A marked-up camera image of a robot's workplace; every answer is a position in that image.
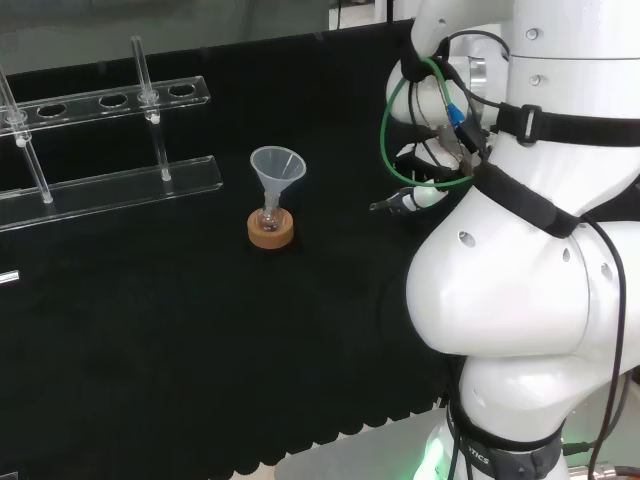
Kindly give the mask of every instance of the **black tablecloth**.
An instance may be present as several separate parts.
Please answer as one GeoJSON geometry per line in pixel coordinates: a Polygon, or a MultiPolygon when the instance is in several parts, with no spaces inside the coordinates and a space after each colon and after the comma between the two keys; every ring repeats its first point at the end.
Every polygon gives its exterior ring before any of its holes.
{"type": "MultiPolygon", "coordinates": [[[[378,132],[407,28],[149,58],[154,80],[205,77],[211,103],[164,114],[166,143],[172,160],[215,155],[224,187],[0,235],[0,271],[22,276],[0,287],[0,472],[228,477],[430,408],[442,357],[416,335],[404,281],[451,205],[413,221],[368,212],[399,186],[378,132]],[[308,165],[282,198],[297,232],[284,252],[247,240],[263,145],[308,165]]],[[[136,83],[133,60],[10,80],[18,101],[136,83]]],[[[391,150],[406,140],[389,134],[391,150]]],[[[34,146],[52,183],[154,163],[139,116],[34,146]]],[[[0,189],[31,186],[11,139],[0,159],[0,189]]],[[[640,220],[634,192],[605,214],[640,220]]]]}

